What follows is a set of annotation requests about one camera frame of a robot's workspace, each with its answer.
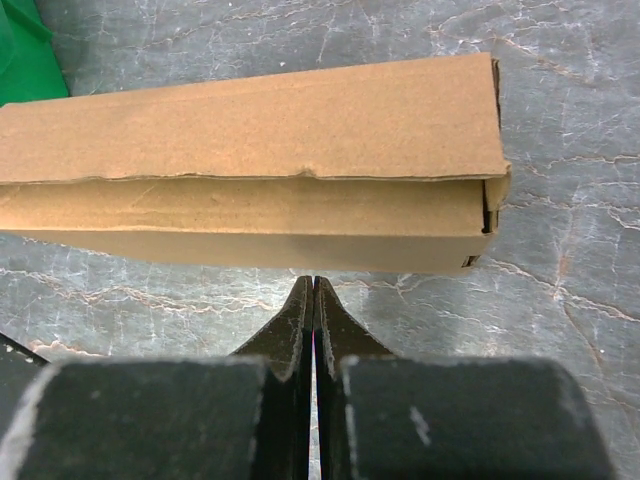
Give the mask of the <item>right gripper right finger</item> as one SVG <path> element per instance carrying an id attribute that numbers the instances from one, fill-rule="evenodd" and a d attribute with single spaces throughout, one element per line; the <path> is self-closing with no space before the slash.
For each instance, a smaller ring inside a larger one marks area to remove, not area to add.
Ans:
<path id="1" fill-rule="evenodd" d="M 539 357 L 404 357 L 314 282 L 326 479 L 611 479 L 578 382 Z"/>

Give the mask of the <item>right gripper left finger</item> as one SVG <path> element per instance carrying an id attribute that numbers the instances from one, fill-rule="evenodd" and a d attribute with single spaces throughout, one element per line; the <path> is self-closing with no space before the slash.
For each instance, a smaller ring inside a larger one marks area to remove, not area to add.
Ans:
<path id="1" fill-rule="evenodd" d="M 313 282 L 230 355 L 54 363 L 1 442 L 5 479 L 304 479 Z"/>

